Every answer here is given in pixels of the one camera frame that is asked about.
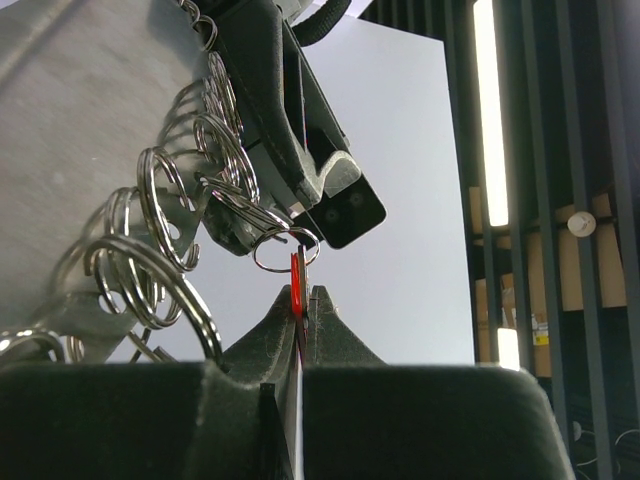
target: white knob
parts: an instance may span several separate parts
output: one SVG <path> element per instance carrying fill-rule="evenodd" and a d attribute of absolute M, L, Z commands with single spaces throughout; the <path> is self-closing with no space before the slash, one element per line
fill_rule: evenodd
<path fill-rule="evenodd" d="M 567 227 L 569 231 L 576 237 L 588 237 L 596 231 L 596 218 L 589 212 L 577 212 L 574 213 L 569 221 Z"/>
<path fill-rule="evenodd" d="M 572 422 L 573 423 L 573 440 L 574 441 L 578 441 L 580 440 L 580 437 L 582 437 L 582 425 L 580 425 L 578 422 Z"/>

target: silver ring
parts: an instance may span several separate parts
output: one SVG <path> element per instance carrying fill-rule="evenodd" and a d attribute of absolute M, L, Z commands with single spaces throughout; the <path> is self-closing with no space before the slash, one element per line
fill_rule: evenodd
<path fill-rule="evenodd" d="M 129 235 L 130 203 L 136 188 L 121 188 L 116 190 L 107 202 L 105 215 L 105 232 L 112 235 Z M 131 258 L 121 259 L 108 250 L 96 254 L 94 277 L 98 290 L 107 302 L 109 310 L 114 314 L 124 313 L 115 303 L 111 295 L 111 288 L 106 277 L 102 261 L 105 256 L 109 261 L 110 271 L 121 289 L 127 307 L 130 308 L 145 328 L 160 330 L 176 323 L 182 311 L 172 299 L 171 306 L 165 318 L 156 315 L 158 302 L 162 292 L 158 291 L 157 283 L 144 270 L 140 270 Z"/>
<path fill-rule="evenodd" d="M 72 335 L 67 337 L 67 352 L 72 363 L 80 363 L 84 358 L 84 345 L 82 340 Z"/>
<path fill-rule="evenodd" d="M 228 170 L 231 180 L 234 177 L 239 176 L 247 193 L 249 194 L 249 200 L 253 203 L 260 201 L 260 189 L 258 188 L 258 179 L 256 172 L 253 169 L 253 165 L 247 156 L 247 152 L 238 142 L 231 129 L 220 117 L 204 113 L 198 115 L 193 121 L 193 132 L 196 138 L 196 146 L 199 151 L 209 156 L 210 153 L 207 147 L 207 141 L 205 138 L 205 125 L 208 125 L 212 129 L 212 135 L 216 140 L 216 143 L 220 145 L 224 153 L 225 170 Z M 238 186 L 238 181 L 231 181 L 234 186 Z"/>
<path fill-rule="evenodd" d="M 218 94 L 218 87 L 215 84 L 214 77 L 204 79 L 204 90 L 201 96 L 204 108 L 208 113 L 216 117 L 224 117 L 224 106 Z"/>
<path fill-rule="evenodd" d="M 144 214 L 145 222 L 153 239 L 157 242 L 160 250 L 173 263 L 176 268 L 184 271 L 192 271 L 198 264 L 200 247 L 192 244 L 189 247 L 189 254 L 186 262 L 180 258 L 173 246 L 173 240 L 169 233 L 169 225 L 158 202 L 155 181 L 156 161 L 162 167 L 170 183 L 176 185 L 178 193 L 182 199 L 185 209 L 189 206 L 189 197 L 184 188 L 182 177 L 176 164 L 171 159 L 167 151 L 161 147 L 146 148 L 138 159 L 138 190 L 140 191 L 140 206 Z"/>
<path fill-rule="evenodd" d="M 147 352 L 143 351 L 144 348 L 142 349 L 138 348 L 138 342 L 142 343 L 146 347 L 147 343 L 149 343 L 149 338 L 151 338 L 151 329 L 145 328 L 142 331 L 141 337 L 136 335 L 136 333 L 133 330 L 131 330 L 129 333 L 127 333 L 127 337 L 131 340 L 131 343 L 133 343 L 133 345 L 136 347 L 136 351 L 133 352 L 133 355 L 131 356 L 131 360 L 129 360 L 129 363 L 136 363 L 140 359 L 140 356 L 143 353 L 147 355 Z"/>
<path fill-rule="evenodd" d="M 56 362 L 65 362 L 64 347 L 60 337 L 49 330 L 37 328 L 2 332 L 0 334 L 0 355 L 4 355 L 18 345 L 29 342 L 36 342 L 40 347 L 53 352 Z"/>
<path fill-rule="evenodd" d="M 191 17 L 190 27 L 193 28 L 198 20 L 200 20 L 200 9 L 191 0 L 180 0 L 178 6 L 182 8 Z"/>
<path fill-rule="evenodd" d="M 316 237 L 312 232 L 310 232 L 306 228 L 291 227 L 288 230 L 284 230 L 284 229 L 275 230 L 274 229 L 274 230 L 270 230 L 270 231 L 264 233 L 260 238 L 258 238 L 258 240 L 256 241 L 256 244 L 253 246 L 253 251 L 251 253 L 251 255 L 253 257 L 253 261 L 262 270 L 266 270 L 267 272 L 272 272 L 272 273 L 289 273 L 291 271 L 291 268 L 282 268 L 282 269 L 280 269 L 280 268 L 267 267 L 266 265 L 264 265 L 262 262 L 260 262 L 258 260 L 258 248 L 260 248 L 260 245 L 265 243 L 267 240 L 271 240 L 272 238 L 276 237 L 277 235 L 281 235 L 283 233 L 300 233 L 300 234 L 310 238 L 311 241 L 314 243 L 313 247 L 316 248 L 316 251 L 311 256 L 311 258 L 308 259 L 305 262 L 305 266 L 311 265 L 316 260 L 316 258 L 318 258 L 318 255 L 320 254 L 320 241 L 318 240 L 318 237 Z"/>
<path fill-rule="evenodd" d="M 227 73 L 227 69 L 224 66 L 224 62 L 218 52 L 209 53 L 209 70 L 211 71 L 211 77 L 209 85 L 205 83 L 205 86 L 209 88 L 210 94 L 217 96 L 220 100 L 220 106 L 222 108 L 222 115 L 227 121 L 227 125 L 236 134 L 238 138 L 244 131 L 244 125 L 242 119 L 238 113 L 236 104 L 236 95 L 233 92 L 233 86 L 231 85 L 231 79 Z"/>
<path fill-rule="evenodd" d="M 208 52 L 213 48 L 213 44 L 216 42 L 216 39 L 218 38 L 218 26 L 216 25 L 216 22 L 214 22 L 213 19 L 207 15 L 200 15 L 200 18 L 195 23 L 196 24 L 193 26 L 193 28 L 198 33 L 201 33 L 201 32 L 198 31 L 197 24 L 208 23 L 209 25 L 211 25 L 211 34 L 209 34 L 209 38 L 207 39 L 206 42 L 204 42 L 204 45 L 202 47 L 203 50 Z"/>
<path fill-rule="evenodd" d="M 95 241 L 85 255 L 85 273 L 92 275 L 96 257 L 101 250 L 107 250 L 134 259 L 163 285 L 185 312 L 196 332 L 205 358 L 222 364 L 222 344 L 220 335 L 204 301 L 193 286 L 174 265 L 160 252 L 148 245 L 121 235 L 106 235 Z"/>
<path fill-rule="evenodd" d="M 289 225 L 289 223 L 275 213 L 252 203 L 247 197 L 242 195 L 242 191 L 238 187 L 204 175 L 200 177 L 200 182 L 204 188 L 211 192 L 211 195 L 213 195 L 216 200 L 262 233 L 266 233 L 272 229 L 280 229 L 282 231 L 288 231 L 290 229 L 291 225 Z"/>

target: metal key ring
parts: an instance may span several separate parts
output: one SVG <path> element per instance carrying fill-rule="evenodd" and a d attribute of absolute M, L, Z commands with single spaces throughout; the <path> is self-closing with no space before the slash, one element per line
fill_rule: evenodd
<path fill-rule="evenodd" d="M 156 191 L 155 181 L 155 165 L 156 162 L 161 166 L 170 183 L 178 188 L 178 192 L 185 207 L 187 214 L 189 208 L 189 197 L 184 188 L 182 177 L 176 167 L 173 158 L 166 150 L 161 147 L 146 148 L 140 154 L 138 159 L 138 190 L 140 192 L 140 206 L 144 213 L 144 219 L 154 241 L 176 268 L 183 272 L 192 271 L 200 256 L 200 247 L 193 243 L 189 247 L 189 256 L 183 261 L 178 255 L 174 245 L 171 233 L 169 231 L 169 222 L 162 212 L 162 207 L 158 201 L 158 193 Z"/>
<path fill-rule="evenodd" d="M 281 235 L 283 233 L 300 233 L 300 234 L 304 235 L 305 237 L 310 238 L 311 241 L 313 242 L 313 247 L 312 248 L 315 247 L 316 251 L 311 256 L 311 258 L 305 262 L 305 266 L 311 265 L 316 260 L 316 258 L 318 258 L 318 255 L 320 254 L 320 240 L 318 240 L 318 237 L 316 237 L 312 232 L 310 232 L 306 228 L 291 227 L 291 228 L 286 229 L 286 230 L 282 229 L 282 228 L 273 229 L 273 230 L 269 230 L 268 232 L 266 232 L 262 236 L 260 236 L 260 238 L 258 238 L 258 240 L 256 241 L 256 244 L 253 246 L 253 251 L 251 253 L 251 255 L 253 257 L 253 261 L 262 270 L 266 270 L 267 272 L 272 272 L 272 273 L 289 273 L 289 272 L 291 272 L 291 268 L 271 268 L 271 267 L 266 266 L 265 264 L 263 264 L 262 262 L 260 262 L 258 260 L 258 249 L 260 248 L 260 245 L 262 245 L 266 241 L 271 240 L 272 238 L 274 238 L 274 237 L 276 237 L 278 235 Z"/>
<path fill-rule="evenodd" d="M 34 342 L 41 348 L 46 348 L 53 353 L 56 362 L 65 363 L 64 347 L 60 337 L 55 332 L 41 328 L 0 333 L 0 352 L 4 354 L 8 350 L 28 342 Z"/>
<path fill-rule="evenodd" d="M 109 197 L 105 215 L 105 232 L 107 234 L 129 236 L 130 203 L 136 191 L 135 187 L 120 188 Z M 160 318 L 156 314 L 156 308 L 158 302 L 161 301 L 159 297 L 163 295 L 157 288 L 156 282 L 148 274 L 144 274 L 144 271 L 140 271 L 139 266 L 132 258 L 119 258 L 113 252 L 102 250 L 96 256 L 94 276 L 98 290 L 112 313 L 122 314 L 124 310 L 115 304 L 111 295 L 106 271 L 101 264 L 105 255 L 110 266 L 110 273 L 119 286 L 117 291 L 123 294 L 127 308 L 136 314 L 145 328 L 160 330 L 176 323 L 182 310 L 173 298 L 168 313 L 164 318 Z"/>
<path fill-rule="evenodd" d="M 213 48 L 213 44 L 218 38 L 218 26 L 216 25 L 216 22 L 214 22 L 213 19 L 208 15 L 200 15 L 200 18 L 198 18 L 198 21 L 193 24 L 193 29 L 200 34 L 204 33 L 198 29 L 198 26 L 201 25 L 202 23 L 208 23 L 209 26 L 211 27 L 211 32 L 209 33 L 209 37 L 204 42 L 204 45 L 202 47 L 202 49 L 205 52 L 208 52 Z"/>
<path fill-rule="evenodd" d="M 273 229 L 286 232 L 291 228 L 291 225 L 275 213 L 251 202 L 242 194 L 242 189 L 239 187 L 201 174 L 198 179 L 203 188 L 207 189 L 216 200 L 262 233 Z"/>
<path fill-rule="evenodd" d="M 240 138 L 240 135 L 244 131 L 244 126 L 238 113 L 236 95 L 233 92 L 231 79 L 218 52 L 209 53 L 208 65 L 211 71 L 208 93 L 216 95 L 219 99 L 224 118 L 228 119 L 230 123 L 229 127 L 231 127 L 231 130 Z"/>
<path fill-rule="evenodd" d="M 195 330 L 205 358 L 213 360 L 218 366 L 222 365 L 220 334 L 209 309 L 191 283 L 165 256 L 139 240 L 122 235 L 105 235 L 87 249 L 84 258 L 86 275 L 93 275 L 97 256 L 102 250 L 133 259 L 163 285 Z"/>

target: black vertical slat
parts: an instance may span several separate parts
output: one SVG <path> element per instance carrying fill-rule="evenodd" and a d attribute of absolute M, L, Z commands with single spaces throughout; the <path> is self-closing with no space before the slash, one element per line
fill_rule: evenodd
<path fill-rule="evenodd" d="M 413 12 L 414 12 L 414 24 L 415 24 L 415 33 L 418 35 L 426 36 L 427 35 L 427 27 L 426 27 L 426 14 L 425 12 L 425 2 L 423 0 L 414 0 L 413 3 Z"/>
<path fill-rule="evenodd" d="M 636 410 L 640 419 L 640 3 L 598 0 L 598 19 Z"/>
<path fill-rule="evenodd" d="M 441 2 L 443 0 L 422 0 L 424 3 L 424 25 L 425 33 L 428 37 L 433 37 L 433 2 Z"/>
<path fill-rule="evenodd" d="M 373 4 L 376 6 L 375 23 L 378 25 L 386 25 L 386 2 L 384 0 L 376 0 Z"/>
<path fill-rule="evenodd" d="M 525 183 L 530 179 L 528 166 L 533 164 L 531 125 L 527 102 L 527 77 L 522 37 L 520 2 L 494 2 L 496 50 L 502 108 L 502 129 L 509 198 L 509 233 L 513 267 L 518 348 L 520 366 L 534 372 L 531 302 L 529 296 L 528 257 L 526 247 L 526 205 L 529 200 Z"/>
<path fill-rule="evenodd" d="M 391 4 L 391 24 L 393 28 L 400 29 L 400 5 L 399 3 L 404 0 L 386 0 Z"/>
<path fill-rule="evenodd" d="M 559 151 L 554 142 L 557 126 L 551 121 L 564 116 L 562 105 L 550 93 L 561 88 L 560 68 L 545 53 L 557 48 L 553 0 L 523 0 L 522 19 L 527 63 L 533 153 L 542 239 L 544 292 L 546 300 L 549 342 L 551 350 L 551 376 L 553 408 L 560 433 L 569 457 L 573 458 L 573 429 L 569 416 L 569 387 L 563 340 L 564 315 L 560 285 L 558 230 L 555 222 L 555 202 L 551 188 L 551 163 Z"/>
<path fill-rule="evenodd" d="M 409 4 L 412 0 L 397 0 L 398 2 L 398 28 L 403 32 L 409 31 Z"/>
<path fill-rule="evenodd" d="M 492 362 L 499 360 L 498 353 L 498 328 L 502 322 L 502 286 L 500 283 L 500 273 L 498 271 L 496 238 L 489 224 L 489 207 L 487 203 L 487 184 L 484 174 L 484 154 L 482 146 L 482 122 L 480 119 L 480 87 L 478 85 L 478 66 L 476 62 L 475 29 L 473 24 L 473 0 L 466 1 L 466 8 L 469 12 L 469 22 L 467 31 L 469 36 L 466 44 L 468 46 L 468 62 L 472 74 L 469 75 L 471 94 L 467 107 L 473 108 L 473 131 L 476 132 L 472 139 L 475 158 L 478 162 L 478 183 L 480 185 L 480 203 L 482 212 L 482 243 L 484 257 L 484 271 L 487 283 L 487 313 L 489 326 L 489 358 Z"/>
<path fill-rule="evenodd" d="M 571 178 L 573 181 L 574 204 L 578 211 L 591 211 L 594 192 L 592 188 L 593 179 L 587 175 L 589 165 L 585 161 L 586 151 L 584 148 L 585 140 L 587 139 L 583 136 L 583 125 L 580 118 L 580 100 L 584 101 L 584 98 L 579 98 L 578 95 L 577 62 L 574 58 L 574 54 L 579 55 L 585 52 L 574 50 L 572 29 L 577 28 L 574 22 L 586 21 L 589 18 L 590 12 L 588 10 L 593 8 L 593 5 L 592 0 L 580 0 L 579 2 L 558 0 L 556 4 Z M 595 36 L 597 32 L 592 32 L 591 35 Z M 608 378 L 604 374 L 604 362 L 607 356 L 603 355 L 602 350 L 604 326 L 601 324 L 602 302 L 595 242 L 595 235 L 578 239 L 578 253 L 582 280 L 591 405 L 598 457 L 598 475 L 599 478 L 608 479 L 616 477 L 617 465 L 610 416 L 612 399 L 609 395 Z"/>
<path fill-rule="evenodd" d="M 444 41 L 446 36 L 445 10 L 450 7 L 451 2 L 456 4 L 459 0 L 431 0 L 431 37 Z"/>
<path fill-rule="evenodd" d="M 471 312 L 473 341 L 476 361 L 479 357 L 478 319 L 476 309 L 475 275 L 473 272 L 473 227 L 471 221 L 471 200 L 469 195 L 469 169 L 467 165 L 474 161 L 474 151 L 469 148 L 469 138 L 473 138 L 474 124 L 469 122 L 469 109 L 472 104 L 472 84 L 469 74 L 468 26 L 470 10 L 467 0 L 451 0 L 444 11 L 444 48 L 449 80 L 451 114 L 456 140 L 458 172 L 460 176 L 460 193 L 462 199 L 462 215 L 465 229 L 465 244 L 468 265 L 469 291 L 471 292 Z"/>
<path fill-rule="evenodd" d="M 364 12 L 362 12 L 362 15 L 360 15 L 360 18 L 362 20 L 366 20 L 367 22 L 371 21 L 371 9 L 374 8 L 371 5 L 369 5 L 367 8 L 364 9 Z"/>
<path fill-rule="evenodd" d="M 416 0 L 406 0 L 407 2 L 407 31 L 410 33 L 416 33 Z"/>

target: red key tag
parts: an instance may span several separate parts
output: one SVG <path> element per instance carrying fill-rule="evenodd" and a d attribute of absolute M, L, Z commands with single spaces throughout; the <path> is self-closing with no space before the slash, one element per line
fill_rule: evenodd
<path fill-rule="evenodd" d="M 298 253 L 291 254 L 291 310 L 295 315 L 296 336 L 300 363 L 304 366 L 305 349 L 307 345 L 307 274 L 304 247 L 298 248 Z"/>
<path fill-rule="evenodd" d="M 300 281 L 300 260 L 297 253 L 291 254 L 291 307 L 296 319 L 302 319 L 302 282 Z"/>

